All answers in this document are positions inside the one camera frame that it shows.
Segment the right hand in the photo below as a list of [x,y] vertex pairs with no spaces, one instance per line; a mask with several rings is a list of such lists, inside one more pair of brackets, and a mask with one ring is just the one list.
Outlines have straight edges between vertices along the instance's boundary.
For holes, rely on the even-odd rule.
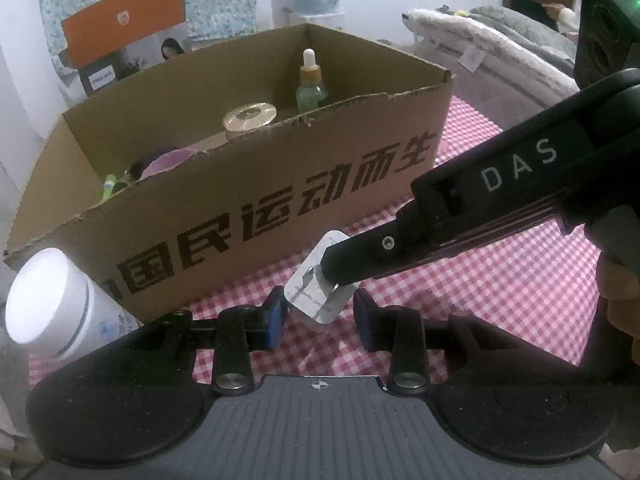
[[633,450],[639,447],[639,279],[602,252],[596,283],[597,358],[616,400],[608,445],[615,452]]

